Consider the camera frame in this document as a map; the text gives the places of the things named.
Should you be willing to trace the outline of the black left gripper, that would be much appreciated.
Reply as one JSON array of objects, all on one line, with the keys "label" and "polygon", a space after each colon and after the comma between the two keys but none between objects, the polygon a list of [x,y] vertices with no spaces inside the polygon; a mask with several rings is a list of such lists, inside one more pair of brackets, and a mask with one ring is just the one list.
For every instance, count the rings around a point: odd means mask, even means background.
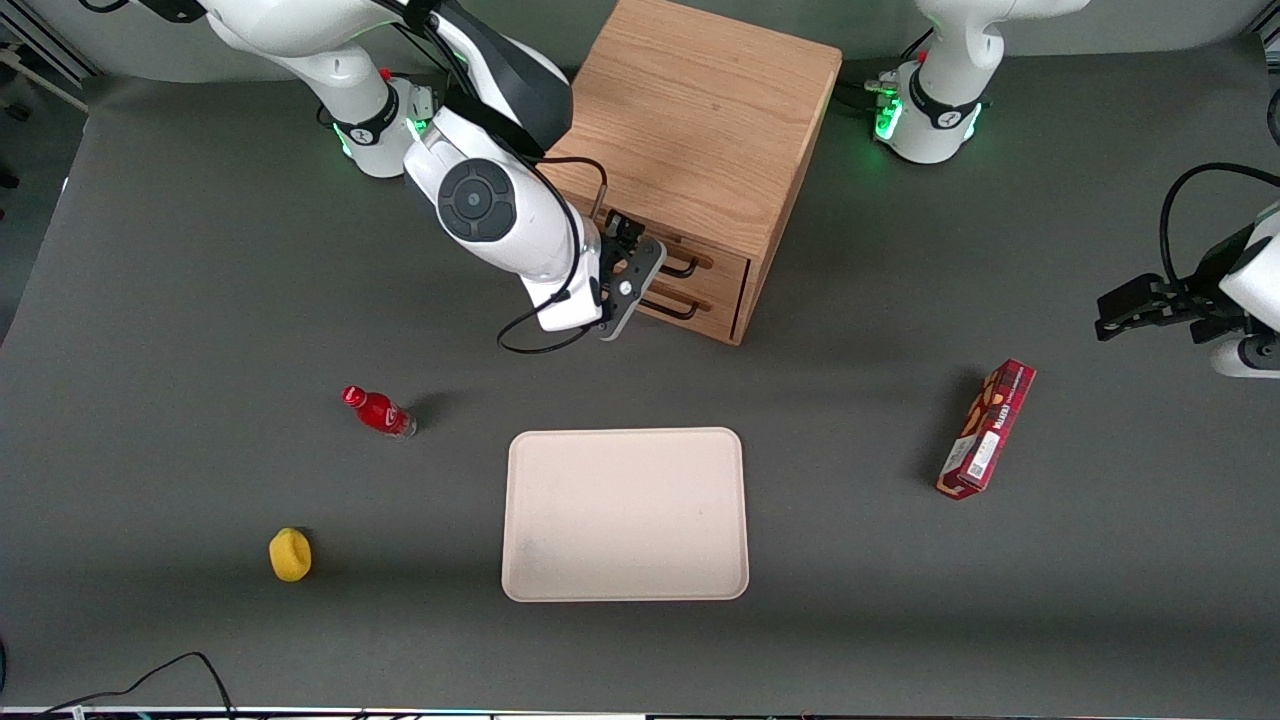
[{"label": "black left gripper", "polygon": [[1196,345],[1251,332],[1247,311],[1220,287],[1225,275],[1189,275],[1165,281],[1142,274],[1096,300],[1094,334],[1107,342],[1123,332],[1164,324],[1190,324]]}]

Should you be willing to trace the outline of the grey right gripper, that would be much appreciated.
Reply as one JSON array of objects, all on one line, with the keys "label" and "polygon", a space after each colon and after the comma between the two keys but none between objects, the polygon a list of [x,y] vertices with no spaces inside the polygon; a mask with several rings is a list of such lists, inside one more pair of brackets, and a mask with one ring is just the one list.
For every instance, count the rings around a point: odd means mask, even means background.
[{"label": "grey right gripper", "polygon": [[643,237],[645,225],[627,222],[620,211],[605,218],[602,256],[602,322],[596,337],[611,342],[622,334],[653,281],[667,259],[666,246],[653,237]]}]

